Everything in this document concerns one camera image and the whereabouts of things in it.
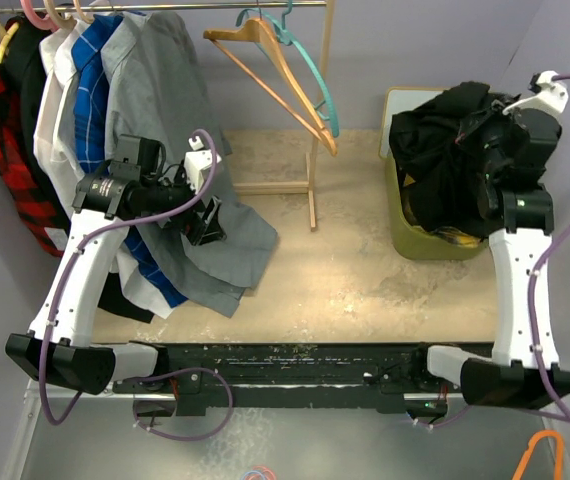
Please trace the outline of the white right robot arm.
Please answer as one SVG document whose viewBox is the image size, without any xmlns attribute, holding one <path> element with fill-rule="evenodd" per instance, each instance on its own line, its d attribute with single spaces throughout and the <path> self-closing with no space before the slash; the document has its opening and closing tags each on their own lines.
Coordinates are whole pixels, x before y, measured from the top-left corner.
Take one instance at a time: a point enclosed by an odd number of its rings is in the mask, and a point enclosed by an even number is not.
<svg viewBox="0 0 570 480">
<path fill-rule="evenodd" d="M 432 391 L 444 380 L 469 405 L 538 410 L 570 394 L 551 329 L 547 268 L 554 206 L 540 179 L 562 134 L 563 105 L 525 99 L 469 116 L 456 144 L 472 157 L 478 210 L 489 230 L 498 327 L 492 353 L 432 345 L 410 366 L 411 383 Z"/>
</svg>

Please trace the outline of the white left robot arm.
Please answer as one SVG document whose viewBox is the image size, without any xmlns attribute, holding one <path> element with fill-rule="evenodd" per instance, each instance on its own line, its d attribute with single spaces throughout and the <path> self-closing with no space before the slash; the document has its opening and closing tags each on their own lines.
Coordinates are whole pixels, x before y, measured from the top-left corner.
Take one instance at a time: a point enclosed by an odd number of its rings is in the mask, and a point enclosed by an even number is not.
<svg viewBox="0 0 570 480">
<path fill-rule="evenodd" d="M 131 229 L 169 225 L 197 246 L 224 239 L 222 202 L 209 191 L 220 156 L 204 130 L 188 142 L 171 176 L 161 142 L 123 135 L 114 157 L 77 184 L 70 236 L 53 284 L 27 333 L 10 335 L 5 346 L 41 392 L 56 386 L 96 395 L 129 380 L 159 392 L 169 384 L 165 348 L 136 341 L 95 346 L 92 331 L 103 285 Z"/>
</svg>

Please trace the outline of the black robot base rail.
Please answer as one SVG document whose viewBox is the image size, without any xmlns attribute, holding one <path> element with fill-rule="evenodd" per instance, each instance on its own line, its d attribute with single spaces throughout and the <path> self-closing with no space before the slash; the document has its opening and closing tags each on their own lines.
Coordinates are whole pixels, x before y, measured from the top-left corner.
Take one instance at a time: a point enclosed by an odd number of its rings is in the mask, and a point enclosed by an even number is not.
<svg viewBox="0 0 570 480">
<path fill-rule="evenodd" d="M 368 409 L 437 422 L 454 389 L 415 371 L 416 343 L 164 344 L 155 380 L 119 394 L 175 399 L 181 416 L 208 408 Z"/>
</svg>

